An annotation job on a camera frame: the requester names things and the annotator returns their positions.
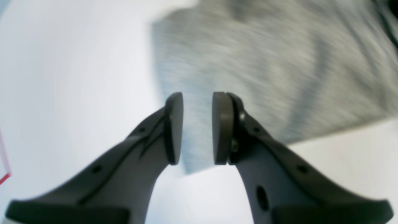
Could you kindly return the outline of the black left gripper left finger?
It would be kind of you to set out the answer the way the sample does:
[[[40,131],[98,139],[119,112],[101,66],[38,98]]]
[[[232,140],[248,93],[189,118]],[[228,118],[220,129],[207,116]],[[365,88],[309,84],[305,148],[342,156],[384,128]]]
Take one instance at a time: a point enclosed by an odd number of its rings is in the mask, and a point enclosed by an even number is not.
[[[122,142],[54,190],[13,200],[7,224],[143,224],[155,182],[180,158],[183,95],[143,120]]]

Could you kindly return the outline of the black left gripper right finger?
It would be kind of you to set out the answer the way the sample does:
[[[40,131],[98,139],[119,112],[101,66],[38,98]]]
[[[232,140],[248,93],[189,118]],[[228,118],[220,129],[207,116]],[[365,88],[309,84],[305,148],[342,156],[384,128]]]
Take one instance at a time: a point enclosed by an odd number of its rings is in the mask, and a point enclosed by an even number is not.
[[[213,155],[236,167],[255,224],[385,224],[388,200],[346,190],[274,139],[233,93],[214,92]]]

